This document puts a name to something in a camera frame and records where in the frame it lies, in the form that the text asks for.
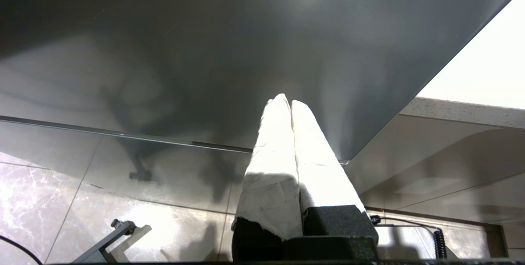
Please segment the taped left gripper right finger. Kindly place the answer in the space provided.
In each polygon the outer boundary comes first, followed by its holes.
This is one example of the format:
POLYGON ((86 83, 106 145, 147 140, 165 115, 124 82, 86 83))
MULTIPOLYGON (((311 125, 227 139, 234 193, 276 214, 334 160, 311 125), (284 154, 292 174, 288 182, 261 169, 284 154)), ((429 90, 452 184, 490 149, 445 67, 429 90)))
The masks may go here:
POLYGON ((303 232, 376 248, 378 233, 309 106, 291 104, 303 232))

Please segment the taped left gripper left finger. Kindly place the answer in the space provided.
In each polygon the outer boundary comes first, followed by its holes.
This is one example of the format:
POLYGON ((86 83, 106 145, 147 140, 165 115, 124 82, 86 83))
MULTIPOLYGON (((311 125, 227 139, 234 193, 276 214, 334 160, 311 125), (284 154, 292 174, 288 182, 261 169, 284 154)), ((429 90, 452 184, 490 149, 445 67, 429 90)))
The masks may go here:
POLYGON ((268 100, 244 173, 232 225, 235 263, 283 260, 287 241, 303 236, 291 108, 287 97, 268 100))

